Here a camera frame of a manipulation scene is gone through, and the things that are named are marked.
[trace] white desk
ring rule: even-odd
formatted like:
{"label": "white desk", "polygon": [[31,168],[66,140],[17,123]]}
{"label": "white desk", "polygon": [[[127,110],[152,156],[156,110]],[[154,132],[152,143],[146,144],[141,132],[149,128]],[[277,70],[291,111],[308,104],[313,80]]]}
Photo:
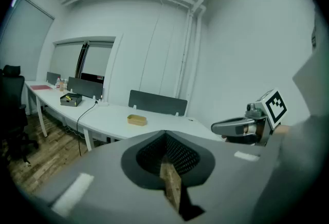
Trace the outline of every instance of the white desk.
{"label": "white desk", "polygon": [[[64,125],[65,119],[76,122],[77,119],[95,103],[93,99],[83,97],[82,102],[77,107],[62,106],[60,104],[60,97],[66,94],[67,91],[63,93],[57,89],[33,90],[31,88],[32,85],[51,86],[46,82],[25,82],[25,84],[27,88],[36,96],[39,120],[45,137],[47,137],[47,132],[42,119],[40,102],[44,102],[48,105],[48,107],[60,114],[63,117],[62,122]],[[131,114],[146,117],[148,122],[147,125],[136,126],[128,124],[127,116]],[[80,118],[79,125],[83,127],[89,151],[94,147],[92,136],[93,132],[100,133],[111,138],[126,139],[159,130],[172,130],[210,140],[222,141],[220,136],[214,134],[211,130],[204,127],[194,118],[158,114],[118,105],[96,105],[82,118]]]}

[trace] office chair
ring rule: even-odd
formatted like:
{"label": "office chair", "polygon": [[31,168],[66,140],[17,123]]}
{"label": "office chair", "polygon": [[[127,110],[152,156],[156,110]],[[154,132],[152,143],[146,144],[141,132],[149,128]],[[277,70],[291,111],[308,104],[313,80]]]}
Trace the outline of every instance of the office chair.
{"label": "office chair", "polygon": [[33,144],[38,148],[38,143],[29,140],[24,132],[27,125],[25,114],[25,104],[21,103],[22,91],[25,78],[20,75],[20,66],[6,65],[3,69],[3,75],[0,77],[0,106],[3,112],[2,120],[2,138],[7,140],[8,151],[5,154],[5,161],[15,150],[19,151],[25,163],[30,163],[24,152],[22,145]]}

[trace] black desk partition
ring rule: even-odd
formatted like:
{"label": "black desk partition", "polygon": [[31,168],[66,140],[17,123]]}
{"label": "black desk partition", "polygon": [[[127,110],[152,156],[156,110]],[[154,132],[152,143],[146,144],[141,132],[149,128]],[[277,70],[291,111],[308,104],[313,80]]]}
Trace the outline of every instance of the black desk partition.
{"label": "black desk partition", "polygon": [[60,78],[61,75],[58,74],[58,73],[53,73],[53,72],[47,72],[47,79],[46,81],[48,81],[48,83],[52,84],[52,85],[55,85],[56,82],[57,82],[57,78]]}
{"label": "black desk partition", "polygon": [[186,110],[187,100],[131,90],[128,106],[134,107],[134,105],[139,110],[153,111],[166,115],[176,115],[178,113],[179,116],[183,116]]}
{"label": "black desk partition", "polygon": [[74,93],[90,98],[95,95],[96,100],[98,100],[101,98],[103,92],[103,84],[69,77],[67,89],[72,89]]}

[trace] black box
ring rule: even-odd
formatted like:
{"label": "black box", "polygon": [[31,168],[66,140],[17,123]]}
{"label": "black box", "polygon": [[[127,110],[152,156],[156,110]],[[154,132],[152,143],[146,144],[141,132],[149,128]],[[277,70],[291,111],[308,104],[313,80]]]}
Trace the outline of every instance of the black box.
{"label": "black box", "polygon": [[61,105],[77,107],[82,101],[82,95],[68,93],[61,97]]}

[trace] window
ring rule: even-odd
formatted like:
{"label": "window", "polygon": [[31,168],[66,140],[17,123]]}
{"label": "window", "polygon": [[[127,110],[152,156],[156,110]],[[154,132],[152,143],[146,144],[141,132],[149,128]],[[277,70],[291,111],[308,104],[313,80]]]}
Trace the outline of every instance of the window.
{"label": "window", "polygon": [[13,0],[0,37],[0,68],[21,66],[21,75],[35,81],[39,56],[53,17],[30,0]]}
{"label": "window", "polygon": [[50,71],[62,78],[75,77],[103,83],[113,42],[75,42],[57,45]]}

